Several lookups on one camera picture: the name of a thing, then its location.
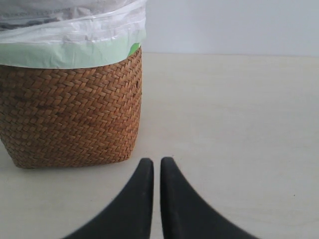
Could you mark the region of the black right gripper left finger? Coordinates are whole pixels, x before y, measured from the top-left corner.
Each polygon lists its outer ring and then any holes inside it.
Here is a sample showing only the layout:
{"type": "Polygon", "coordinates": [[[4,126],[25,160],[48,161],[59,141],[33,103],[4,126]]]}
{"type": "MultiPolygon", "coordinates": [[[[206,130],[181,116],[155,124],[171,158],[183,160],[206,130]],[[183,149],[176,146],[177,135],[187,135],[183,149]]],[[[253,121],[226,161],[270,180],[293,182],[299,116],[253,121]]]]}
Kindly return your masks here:
{"type": "Polygon", "coordinates": [[[140,160],[117,197],[67,239],[149,239],[154,201],[154,164],[140,160]]]}

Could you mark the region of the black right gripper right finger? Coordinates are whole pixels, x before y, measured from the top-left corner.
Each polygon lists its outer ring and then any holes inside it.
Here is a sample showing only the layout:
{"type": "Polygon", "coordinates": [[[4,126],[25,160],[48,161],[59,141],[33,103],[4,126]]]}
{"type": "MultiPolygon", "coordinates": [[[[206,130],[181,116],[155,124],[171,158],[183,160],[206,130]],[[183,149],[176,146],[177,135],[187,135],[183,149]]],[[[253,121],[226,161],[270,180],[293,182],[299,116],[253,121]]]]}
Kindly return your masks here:
{"type": "Polygon", "coordinates": [[[207,204],[174,159],[160,162],[160,212],[165,239],[254,239],[207,204]]]}

